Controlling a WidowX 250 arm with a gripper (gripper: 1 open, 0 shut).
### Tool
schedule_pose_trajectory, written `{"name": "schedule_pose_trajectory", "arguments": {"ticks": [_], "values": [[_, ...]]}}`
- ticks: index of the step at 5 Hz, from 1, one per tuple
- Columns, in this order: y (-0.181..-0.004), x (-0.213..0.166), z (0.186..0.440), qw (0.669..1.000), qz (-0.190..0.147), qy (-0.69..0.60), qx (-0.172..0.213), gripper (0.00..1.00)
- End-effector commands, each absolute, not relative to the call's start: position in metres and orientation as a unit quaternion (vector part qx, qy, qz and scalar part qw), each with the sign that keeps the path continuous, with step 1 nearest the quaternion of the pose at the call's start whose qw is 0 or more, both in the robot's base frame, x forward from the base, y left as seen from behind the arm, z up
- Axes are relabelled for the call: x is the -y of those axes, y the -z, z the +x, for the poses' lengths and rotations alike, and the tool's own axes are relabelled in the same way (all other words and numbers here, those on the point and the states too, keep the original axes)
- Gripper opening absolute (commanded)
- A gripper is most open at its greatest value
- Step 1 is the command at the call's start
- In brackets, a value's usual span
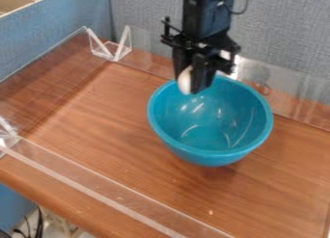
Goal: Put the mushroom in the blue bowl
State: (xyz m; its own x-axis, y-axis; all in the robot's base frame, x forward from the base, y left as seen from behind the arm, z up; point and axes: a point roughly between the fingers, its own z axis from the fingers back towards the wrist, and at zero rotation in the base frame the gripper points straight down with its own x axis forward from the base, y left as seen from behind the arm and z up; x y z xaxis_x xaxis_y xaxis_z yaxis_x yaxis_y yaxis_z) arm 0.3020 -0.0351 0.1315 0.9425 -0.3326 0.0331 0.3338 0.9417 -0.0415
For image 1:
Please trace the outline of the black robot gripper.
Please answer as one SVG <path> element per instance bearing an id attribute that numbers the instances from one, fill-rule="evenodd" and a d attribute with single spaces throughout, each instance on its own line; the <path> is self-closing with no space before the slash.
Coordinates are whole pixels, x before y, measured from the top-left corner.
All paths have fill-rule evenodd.
<path id="1" fill-rule="evenodd" d="M 174 77 L 192 63 L 192 94 L 212 83 L 217 56 L 211 53 L 227 50 L 237 54 L 240 51 L 228 37 L 232 15 L 240 14 L 233 11 L 233 3 L 235 0 L 182 0 L 181 26 L 176 28 L 168 16 L 162 20 L 161 42 L 172 48 Z"/>

